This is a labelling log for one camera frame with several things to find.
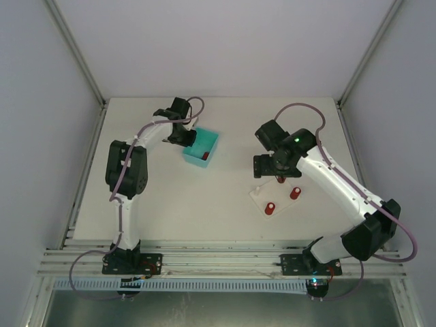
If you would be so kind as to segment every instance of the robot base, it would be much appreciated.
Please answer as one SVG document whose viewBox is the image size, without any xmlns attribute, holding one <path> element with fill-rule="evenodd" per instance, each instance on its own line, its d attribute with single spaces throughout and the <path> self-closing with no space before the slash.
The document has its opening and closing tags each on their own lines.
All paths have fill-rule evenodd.
<svg viewBox="0 0 436 327">
<path fill-rule="evenodd" d="M 116 249 L 103 257 L 103 275 L 145 275 L 146 278 L 161 274 L 162 254 L 141 253 L 140 243 L 133 250 Z"/>
</svg>

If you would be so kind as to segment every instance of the floor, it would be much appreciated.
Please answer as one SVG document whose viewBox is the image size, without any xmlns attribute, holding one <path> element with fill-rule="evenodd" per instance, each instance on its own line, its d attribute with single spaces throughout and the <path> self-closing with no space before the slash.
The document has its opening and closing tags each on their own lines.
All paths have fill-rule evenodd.
<svg viewBox="0 0 436 327">
<path fill-rule="evenodd" d="M 335 281 L 329 296 L 344 294 L 355 284 L 352 280 Z M 321 303 L 297 294 L 204 292 L 143 292 L 132 302 L 93 302 L 71 291 L 55 291 L 44 326 L 393 327 L 402 324 L 389 282 L 366 280 L 347 300 Z"/>
</svg>

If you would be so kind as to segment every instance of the red cylinder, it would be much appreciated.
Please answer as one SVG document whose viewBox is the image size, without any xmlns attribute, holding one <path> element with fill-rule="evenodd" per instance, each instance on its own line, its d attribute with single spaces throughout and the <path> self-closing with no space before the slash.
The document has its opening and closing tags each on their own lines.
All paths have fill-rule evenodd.
<svg viewBox="0 0 436 327">
<path fill-rule="evenodd" d="M 277 179 L 277 182 L 279 182 L 280 184 L 283 184 L 286 181 L 286 177 L 276 176 L 275 178 Z"/>
<path fill-rule="evenodd" d="M 272 215 L 275 209 L 275 204 L 272 202 L 269 202 L 265 207 L 265 213 L 269 216 Z"/>
<path fill-rule="evenodd" d="M 298 197 L 301 194 L 301 188 L 299 187 L 294 187 L 294 189 L 292 190 L 291 194 L 289 195 L 289 197 L 291 197 L 291 199 L 293 200 L 297 200 Z"/>
</svg>

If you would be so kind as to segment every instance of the white cable tray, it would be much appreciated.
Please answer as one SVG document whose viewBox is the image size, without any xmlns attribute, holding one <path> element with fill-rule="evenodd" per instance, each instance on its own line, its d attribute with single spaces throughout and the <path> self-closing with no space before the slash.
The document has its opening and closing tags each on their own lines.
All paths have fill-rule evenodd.
<svg viewBox="0 0 436 327">
<path fill-rule="evenodd" d="M 305 281 L 253 279 L 147 279 L 122 283 L 120 278 L 83 277 L 73 280 L 77 290 L 121 291 L 134 287 L 148 292 L 266 292 L 306 294 Z M 71 290 L 67 277 L 58 277 L 54 290 Z"/>
</svg>

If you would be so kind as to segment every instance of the cable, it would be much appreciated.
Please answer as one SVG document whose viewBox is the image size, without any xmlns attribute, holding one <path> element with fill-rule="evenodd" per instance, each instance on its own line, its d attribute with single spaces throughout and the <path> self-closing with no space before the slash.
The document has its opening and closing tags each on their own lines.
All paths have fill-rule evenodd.
<svg viewBox="0 0 436 327">
<path fill-rule="evenodd" d="M 320 131 L 326 126 L 326 117 L 322 114 L 321 110 L 319 110 L 318 108 L 311 106 L 310 104 L 304 104 L 304 103 L 300 103 L 300 102 L 296 102 L 294 104 L 288 104 L 287 106 L 284 106 L 282 109 L 280 109 L 280 111 L 275 115 L 274 120 L 276 121 L 280 114 L 285 111 L 286 109 L 290 108 L 290 107 L 294 107 L 294 106 L 303 106 L 303 107 L 307 107 L 310 108 L 312 110 L 314 110 L 315 112 L 317 112 L 320 116 L 321 116 L 321 120 L 322 120 L 322 124 L 321 126 L 319 126 L 316 131 L 315 131 L 315 138 L 316 138 L 316 144 L 318 146 L 318 149 L 320 150 L 321 156 L 324 159 L 324 161 L 332 168 L 333 171 L 335 171 L 349 186 L 351 186 L 362 198 L 364 198 L 365 201 L 367 201 L 371 206 L 373 206 L 375 209 L 377 209 L 378 211 L 380 211 L 381 213 L 383 213 L 385 216 L 387 216 L 387 218 L 389 218 L 391 221 L 393 221 L 395 224 L 397 224 L 398 226 L 400 226 L 400 228 L 406 233 L 406 235 L 410 238 L 410 241 L 412 243 L 412 252 L 411 254 L 406 257 L 406 258 L 400 258 L 400 259 L 394 259 L 394 258 L 386 258 L 382 255 L 377 255 L 374 254 L 374 258 L 377 259 L 381 259 L 384 261 L 388 261 L 388 262 L 395 262 L 395 263 L 403 263 L 403 262 L 408 262 L 412 259 L 414 259 L 416 257 L 416 254 L 418 253 L 418 243 L 416 242 L 415 236 L 410 232 L 409 229 L 407 229 L 407 227 L 400 222 L 397 218 L 395 218 L 393 215 L 391 215 L 388 211 L 384 210 L 382 207 L 380 207 L 378 204 L 374 203 L 374 201 L 372 200 L 368 200 L 368 196 L 360 190 L 360 188 L 353 183 L 353 181 L 351 181 L 344 173 L 342 173 L 342 171 L 340 171 L 338 168 L 332 166 L 332 162 L 329 160 L 329 158 L 327 158 L 326 153 L 324 152 L 324 149 L 321 145 L 321 140 L 320 140 Z"/>
<path fill-rule="evenodd" d="M 327 280 L 327 283 L 330 283 L 330 282 L 333 280 L 333 277 L 334 277 L 334 270 L 333 270 L 332 267 L 327 267 L 327 268 L 328 268 L 329 271 L 330 271 L 330 279 Z"/>
<path fill-rule="evenodd" d="M 125 156 L 124 159 L 124 164 L 123 164 L 123 168 L 121 169 L 121 173 L 120 176 L 118 178 L 118 181 L 116 182 L 114 191 L 111 193 L 109 201 L 112 202 L 114 200 L 116 200 L 119 203 L 119 207 L 118 207 L 118 215 L 119 215 L 119 224 L 118 224 L 118 231 L 119 231 L 119 235 L 118 235 L 118 239 L 116 240 L 116 243 L 114 245 L 113 248 L 111 248 L 111 250 L 105 252 L 105 251 L 100 251 L 100 250 L 90 250 L 90 251 L 86 251 L 82 254 L 80 254 L 72 263 L 71 267 L 69 268 L 69 272 L 68 272 L 68 282 L 69 282 L 69 286 L 71 287 L 71 289 L 73 290 L 74 293 L 76 293 L 76 295 L 78 295 L 79 297 L 85 299 L 85 300 L 96 300 L 96 301 L 103 301 L 103 300 L 116 300 L 119 298 L 131 298 L 134 295 L 118 295 L 118 296 L 109 296 L 109 297 L 105 297 L 105 298 L 97 298 L 97 297 L 93 297 L 93 296 L 87 296 L 85 295 L 83 292 L 79 291 L 76 289 L 76 287 L 74 286 L 73 283 L 73 269 L 74 266 L 77 264 L 77 262 L 83 258 L 84 256 L 91 254 L 91 253 L 98 253 L 98 254 L 102 254 L 102 255 L 108 255 L 113 253 L 119 246 L 120 242 L 121 242 L 121 236 L 123 235 L 123 201 L 118 198 L 116 196 L 116 193 L 121 185 L 121 181 L 124 178 L 125 172 L 127 170 L 127 165 L 129 163 L 129 159 L 131 157 L 131 153 L 135 147 L 135 144 L 137 143 L 138 139 L 141 137 L 142 133 L 144 133 L 144 131 L 154 125 L 160 125 L 160 124 L 167 124 L 167 123 L 184 123 L 185 121 L 190 121 L 196 117 L 198 117 L 204 109 L 204 100 L 201 97 L 190 97 L 187 101 L 190 102 L 191 100 L 200 100 L 202 103 L 202 107 L 200 109 L 200 111 L 198 111 L 195 115 L 192 116 L 192 106 L 191 106 L 191 116 L 189 118 L 186 119 L 175 119 L 173 121 L 169 121 L 169 120 L 163 120 L 163 121 L 154 121 L 152 123 L 148 123 L 145 126 L 143 126 L 138 134 L 136 135 L 134 141 L 132 142 L 132 144 L 129 147 L 129 150 L 127 151 L 127 154 Z"/>
<path fill-rule="evenodd" d="M 357 292 L 357 290 L 360 288 L 360 286 L 363 283 L 363 274 L 364 274 L 364 269 L 363 269 L 363 262 L 359 261 L 360 263 L 360 278 L 356 284 L 356 286 L 354 286 L 354 288 L 349 291 L 348 293 L 345 293 L 344 295 L 340 295 L 340 296 L 333 296 L 331 298 L 316 298 L 314 296 L 310 296 L 307 294 L 307 296 L 314 301 L 315 299 L 318 299 L 320 302 L 324 302 L 324 301 L 337 301 L 337 300 L 343 300 L 344 298 L 347 298 L 351 295 L 353 295 L 354 293 Z"/>
</svg>

